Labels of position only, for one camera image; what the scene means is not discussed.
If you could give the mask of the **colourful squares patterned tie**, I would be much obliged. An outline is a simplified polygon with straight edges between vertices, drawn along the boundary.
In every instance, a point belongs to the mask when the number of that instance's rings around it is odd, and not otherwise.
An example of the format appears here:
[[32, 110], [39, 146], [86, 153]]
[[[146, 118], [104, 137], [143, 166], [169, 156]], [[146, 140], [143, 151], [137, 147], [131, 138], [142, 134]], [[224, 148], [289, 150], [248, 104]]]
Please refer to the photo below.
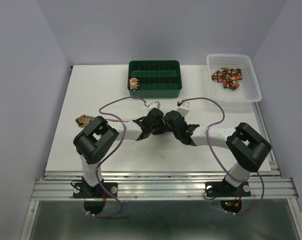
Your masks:
[[90, 116], [90, 115], [81, 115], [75, 119], [76, 124], [78, 127], [84, 129], [86, 126], [88, 126], [92, 121], [94, 121], [96, 118], [101, 118], [102, 120], [105, 120], [105, 127], [111, 127], [111, 128], [121, 128], [123, 124], [125, 125], [130, 125], [132, 122], [131, 121], [119, 121], [118, 119], [109, 119], [109, 118], [104, 118], [102, 116]]

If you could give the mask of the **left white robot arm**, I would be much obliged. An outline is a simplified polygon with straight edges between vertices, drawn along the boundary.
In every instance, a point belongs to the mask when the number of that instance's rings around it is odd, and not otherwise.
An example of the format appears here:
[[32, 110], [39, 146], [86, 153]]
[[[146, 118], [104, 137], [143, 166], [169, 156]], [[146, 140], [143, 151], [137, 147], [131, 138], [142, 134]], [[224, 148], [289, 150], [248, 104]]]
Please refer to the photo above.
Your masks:
[[163, 126], [164, 113], [153, 108], [145, 117], [127, 122], [107, 121], [102, 116], [94, 118], [73, 140], [83, 167], [85, 192], [96, 197], [102, 191], [100, 164], [115, 141], [140, 141]]

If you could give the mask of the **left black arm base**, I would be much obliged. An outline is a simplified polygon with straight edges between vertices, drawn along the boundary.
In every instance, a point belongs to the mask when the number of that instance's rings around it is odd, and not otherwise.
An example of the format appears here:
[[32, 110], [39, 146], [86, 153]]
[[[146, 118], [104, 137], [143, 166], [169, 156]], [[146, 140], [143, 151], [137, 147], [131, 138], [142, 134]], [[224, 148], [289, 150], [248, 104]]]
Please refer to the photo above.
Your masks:
[[95, 187], [89, 186], [85, 181], [75, 181], [71, 182], [71, 186], [73, 187], [73, 198], [77, 199], [109, 199], [112, 198], [111, 195], [117, 197], [117, 182], [103, 182], [102, 185], [104, 188], [110, 193], [106, 193], [103, 188], [97, 184]]

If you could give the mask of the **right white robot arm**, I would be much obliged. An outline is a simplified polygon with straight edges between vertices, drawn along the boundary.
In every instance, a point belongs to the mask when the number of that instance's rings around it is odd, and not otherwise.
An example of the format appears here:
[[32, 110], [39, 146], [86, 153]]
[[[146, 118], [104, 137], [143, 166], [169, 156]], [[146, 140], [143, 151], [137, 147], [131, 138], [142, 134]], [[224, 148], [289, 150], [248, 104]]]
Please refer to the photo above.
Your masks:
[[[173, 133], [184, 145], [208, 146], [226, 176], [221, 182], [222, 192], [232, 195], [246, 182], [251, 173], [259, 171], [262, 163], [271, 151], [271, 144], [249, 124], [241, 122], [233, 128], [203, 127], [188, 124], [185, 118], [175, 110], [165, 114], [154, 135]], [[236, 163], [227, 170], [214, 152], [214, 147], [230, 150]]]

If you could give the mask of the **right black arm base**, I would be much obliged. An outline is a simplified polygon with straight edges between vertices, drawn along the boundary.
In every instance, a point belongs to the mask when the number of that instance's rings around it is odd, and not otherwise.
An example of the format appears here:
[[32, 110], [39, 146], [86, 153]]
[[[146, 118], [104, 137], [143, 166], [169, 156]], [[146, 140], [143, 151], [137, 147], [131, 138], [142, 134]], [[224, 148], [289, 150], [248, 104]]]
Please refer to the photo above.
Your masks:
[[251, 196], [251, 191], [248, 182], [241, 183], [238, 187], [234, 187], [223, 181], [209, 181], [206, 184], [205, 196], [209, 198], [249, 197]]

